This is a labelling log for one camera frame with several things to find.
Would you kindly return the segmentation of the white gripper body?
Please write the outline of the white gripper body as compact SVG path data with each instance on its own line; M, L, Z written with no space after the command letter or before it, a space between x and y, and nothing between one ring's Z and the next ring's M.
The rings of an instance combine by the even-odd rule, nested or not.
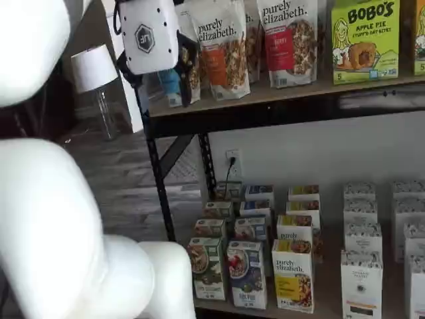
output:
M174 2L120 1L118 11L127 65L132 73L159 72L177 64L179 24Z

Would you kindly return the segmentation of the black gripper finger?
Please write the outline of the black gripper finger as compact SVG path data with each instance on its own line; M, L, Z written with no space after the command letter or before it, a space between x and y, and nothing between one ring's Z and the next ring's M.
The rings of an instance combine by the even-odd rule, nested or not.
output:
M126 52L123 51L117 59L117 67L129 82L131 87L139 87L143 84L143 76L141 74L134 74L128 66Z
M178 60L174 70L179 76L181 103L187 107L192 103L193 90L200 86L199 79L199 44L177 31Z

